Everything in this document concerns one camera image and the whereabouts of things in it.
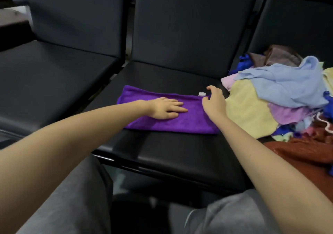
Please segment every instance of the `chair backrest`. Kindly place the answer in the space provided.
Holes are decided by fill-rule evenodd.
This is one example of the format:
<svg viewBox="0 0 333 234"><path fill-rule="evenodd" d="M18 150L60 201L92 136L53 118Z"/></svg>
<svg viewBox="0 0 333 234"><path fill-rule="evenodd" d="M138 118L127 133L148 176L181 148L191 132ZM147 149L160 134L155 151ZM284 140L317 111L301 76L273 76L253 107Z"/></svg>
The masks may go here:
<svg viewBox="0 0 333 234"><path fill-rule="evenodd" d="M124 58L124 0L29 0L38 40Z"/></svg>
<svg viewBox="0 0 333 234"><path fill-rule="evenodd" d="M333 0L267 0L248 51L270 44L293 47L333 67Z"/></svg>
<svg viewBox="0 0 333 234"><path fill-rule="evenodd" d="M132 60L221 78L255 0L136 0Z"/></svg>

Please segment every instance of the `pile of cloths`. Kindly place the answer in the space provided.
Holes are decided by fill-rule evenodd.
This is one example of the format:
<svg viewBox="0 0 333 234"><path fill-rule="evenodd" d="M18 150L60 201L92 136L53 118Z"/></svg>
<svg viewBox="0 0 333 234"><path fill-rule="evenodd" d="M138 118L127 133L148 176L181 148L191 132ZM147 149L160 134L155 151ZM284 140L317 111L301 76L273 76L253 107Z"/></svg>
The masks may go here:
<svg viewBox="0 0 333 234"><path fill-rule="evenodd" d="M221 79L228 117L254 138L271 135L265 145L333 201L333 68L278 45L240 59Z"/></svg>

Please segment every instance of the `orange-red cloth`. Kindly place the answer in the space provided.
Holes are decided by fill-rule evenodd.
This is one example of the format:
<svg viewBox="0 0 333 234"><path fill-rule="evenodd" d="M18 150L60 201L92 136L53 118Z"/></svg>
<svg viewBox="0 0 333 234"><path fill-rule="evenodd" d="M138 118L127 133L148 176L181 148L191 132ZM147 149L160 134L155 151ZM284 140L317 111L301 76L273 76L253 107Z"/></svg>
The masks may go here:
<svg viewBox="0 0 333 234"><path fill-rule="evenodd" d="M328 174L333 164L333 135L322 128L326 126L323 122L315 121L313 126L312 136L305 133L302 138L292 138L289 142L264 145L288 161L333 202L333 177Z"/></svg>

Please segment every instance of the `lavender cloth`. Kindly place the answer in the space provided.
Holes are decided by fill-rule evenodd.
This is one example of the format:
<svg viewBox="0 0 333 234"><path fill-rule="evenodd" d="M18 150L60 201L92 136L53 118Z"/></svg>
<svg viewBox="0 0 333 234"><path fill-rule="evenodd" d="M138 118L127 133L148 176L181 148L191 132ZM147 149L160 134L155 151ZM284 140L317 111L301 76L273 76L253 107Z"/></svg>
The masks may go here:
<svg viewBox="0 0 333 234"><path fill-rule="evenodd" d="M183 107L188 112L181 112L174 119L158 120L149 116L143 116L127 125L127 129L147 131L173 131L197 134L218 134L219 129L209 119L202 107L202 97L185 96L178 94L162 94L148 92L143 89L126 85L122 95L118 98L117 104L133 102L136 100L152 100L159 97L177 99L183 102Z"/></svg>
<svg viewBox="0 0 333 234"><path fill-rule="evenodd" d="M288 108L271 102L267 106L269 107L273 118L279 124L298 123L312 112L312 110L306 106L299 108Z"/></svg>

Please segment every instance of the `brown cloth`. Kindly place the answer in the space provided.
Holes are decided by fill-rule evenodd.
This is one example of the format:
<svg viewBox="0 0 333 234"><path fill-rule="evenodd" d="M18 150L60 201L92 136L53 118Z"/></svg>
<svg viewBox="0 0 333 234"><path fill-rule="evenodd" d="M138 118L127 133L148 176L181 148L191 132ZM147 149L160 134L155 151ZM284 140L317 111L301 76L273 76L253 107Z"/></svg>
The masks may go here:
<svg viewBox="0 0 333 234"><path fill-rule="evenodd" d="M280 63L290 67L298 67L303 58L291 47L271 45L264 55L248 53L255 68Z"/></svg>
<svg viewBox="0 0 333 234"><path fill-rule="evenodd" d="M312 136L305 133L302 138L292 138L289 142L264 145L300 171L333 202L333 176L328 174L333 164L333 134L322 128L326 126L323 122L315 121L313 126Z"/></svg>

